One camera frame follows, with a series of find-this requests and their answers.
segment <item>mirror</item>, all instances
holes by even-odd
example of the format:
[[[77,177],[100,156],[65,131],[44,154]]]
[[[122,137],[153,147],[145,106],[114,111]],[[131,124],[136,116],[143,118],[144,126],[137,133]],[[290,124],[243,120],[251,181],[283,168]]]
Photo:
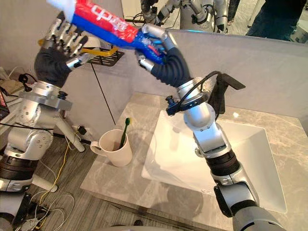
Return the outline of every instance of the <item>mirror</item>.
[[[207,31],[308,44],[307,0],[122,0],[135,26]]]

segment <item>white sink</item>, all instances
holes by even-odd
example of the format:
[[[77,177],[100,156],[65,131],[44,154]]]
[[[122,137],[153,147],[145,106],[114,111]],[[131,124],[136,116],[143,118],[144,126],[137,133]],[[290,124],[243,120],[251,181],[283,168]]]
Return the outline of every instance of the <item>white sink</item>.
[[[217,121],[252,181],[260,206],[286,213],[284,194],[264,128]],[[215,196],[215,183],[204,158],[195,154],[193,132],[183,114],[161,111],[142,170],[142,177]]]

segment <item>white cup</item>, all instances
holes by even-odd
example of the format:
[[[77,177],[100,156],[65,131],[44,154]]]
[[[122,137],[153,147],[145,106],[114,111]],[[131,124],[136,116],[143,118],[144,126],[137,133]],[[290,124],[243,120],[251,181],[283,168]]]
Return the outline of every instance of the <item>white cup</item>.
[[[92,152],[106,156],[111,163],[116,167],[128,165],[133,157],[128,141],[128,136],[125,134],[124,145],[121,149],[120,143],[123,131],[114,129],[103,134],[99,141],[91,142]]]

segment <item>toothpaste tube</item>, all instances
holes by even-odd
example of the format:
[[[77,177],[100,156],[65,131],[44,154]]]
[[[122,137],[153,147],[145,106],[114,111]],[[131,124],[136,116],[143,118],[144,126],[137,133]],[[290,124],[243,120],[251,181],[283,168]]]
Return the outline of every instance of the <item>toothpaste tube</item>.
[[[126,49],[136,49],[161,64],[164,55],[140,30],[90,0],[47,0],[64,12],[66,20],[95,36]]]

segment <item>marble countertop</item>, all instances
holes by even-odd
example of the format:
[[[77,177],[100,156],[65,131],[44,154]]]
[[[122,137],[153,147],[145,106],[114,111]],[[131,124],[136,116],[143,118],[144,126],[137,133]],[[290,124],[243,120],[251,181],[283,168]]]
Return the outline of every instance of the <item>marble countertop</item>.
[[[232,219],[225,217],[216,198],[200,192],[141,177],[146,154],[161,110],[167,107],[164,97],[134,93],[116,128],[123,128],[126,117],[133,159],[122,168],[97,156],[81,188],[105,198],[151,208],[207,227],[232,230]],[[284,192],[287,213],[270,211],[288,231],[308,226],[308,137],[297,118],[226,107],[220,120],[263,127],[266,130]]]

